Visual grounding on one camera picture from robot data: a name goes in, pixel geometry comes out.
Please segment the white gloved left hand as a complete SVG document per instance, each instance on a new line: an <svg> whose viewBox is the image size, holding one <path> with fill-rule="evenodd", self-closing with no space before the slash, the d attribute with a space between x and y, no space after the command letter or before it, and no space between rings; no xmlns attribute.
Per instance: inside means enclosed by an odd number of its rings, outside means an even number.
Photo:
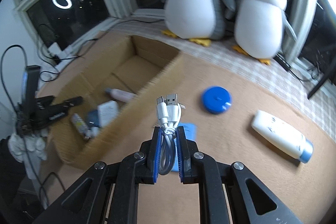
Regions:
<svg viewBox="0 0 336 224"><path fill-rule="evenodd" d="M41 135L20 137L13 133L9 138L8 147L14 159L24 164L28 178L36 180L41 162L47 160L44 138Z"/></svg>

